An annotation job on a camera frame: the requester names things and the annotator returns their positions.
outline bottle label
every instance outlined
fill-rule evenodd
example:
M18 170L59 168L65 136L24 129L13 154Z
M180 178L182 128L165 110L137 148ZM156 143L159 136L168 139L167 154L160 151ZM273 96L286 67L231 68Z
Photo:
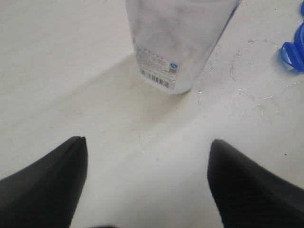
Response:
M165 88L174 89L181 65L139 45L134 44L134 49L141 75Z

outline blue logo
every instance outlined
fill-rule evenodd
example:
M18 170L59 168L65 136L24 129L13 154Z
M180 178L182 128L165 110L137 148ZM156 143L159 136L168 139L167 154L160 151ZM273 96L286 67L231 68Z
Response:
M170 67L172 69L177 69L179 67L179 65L175 64L175 63L170 63Z

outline clear plastic bottle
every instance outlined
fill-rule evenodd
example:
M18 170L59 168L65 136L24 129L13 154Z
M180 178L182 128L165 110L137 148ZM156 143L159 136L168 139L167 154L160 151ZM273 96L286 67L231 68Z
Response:
M189 91L241 0L126 0L140 75L170 94Z

